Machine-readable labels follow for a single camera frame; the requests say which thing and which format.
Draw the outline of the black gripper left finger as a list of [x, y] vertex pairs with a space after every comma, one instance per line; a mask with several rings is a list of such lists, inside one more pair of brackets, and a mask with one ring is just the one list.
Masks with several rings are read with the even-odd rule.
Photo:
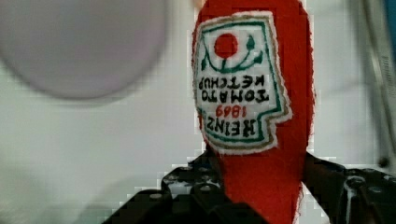
[[225, 194], [219, 163], [207, 150], [136, 193], [103, 224], [268, 224], [246, 203]]

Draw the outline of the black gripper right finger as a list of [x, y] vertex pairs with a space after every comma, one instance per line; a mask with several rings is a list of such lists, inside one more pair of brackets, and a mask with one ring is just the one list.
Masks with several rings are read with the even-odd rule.
[[331, 224], [396, 224], [396, 180], [372, 168], [305, 156], [303, 183]]

